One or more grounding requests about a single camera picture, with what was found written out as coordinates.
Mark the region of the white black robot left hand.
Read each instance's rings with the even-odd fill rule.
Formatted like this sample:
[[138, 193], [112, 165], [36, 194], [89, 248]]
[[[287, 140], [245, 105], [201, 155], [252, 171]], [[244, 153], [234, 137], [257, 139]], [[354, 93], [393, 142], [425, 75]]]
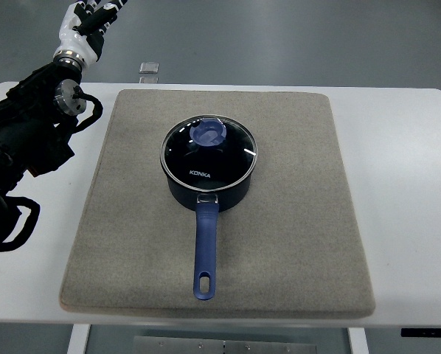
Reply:
[[60, 26], [60, 46], [55, 51], [55, 60], [70, 58], [84, 71], [100, 59], [104, 35], [127, 1], [100, 3], [76, 1], [69, 6]]

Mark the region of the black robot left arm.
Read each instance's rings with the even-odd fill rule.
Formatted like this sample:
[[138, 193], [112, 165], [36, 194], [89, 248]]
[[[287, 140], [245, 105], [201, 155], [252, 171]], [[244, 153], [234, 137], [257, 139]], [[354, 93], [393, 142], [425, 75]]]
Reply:
[[80, 87], [84, 65], [76, 52], [59, 51], [0, 101], [0, 252], [28, 241], [41, 209], [10, 191], [25, 172], [36, 177], [67, 162], [72, 135], [102, 116], [102, 103]]

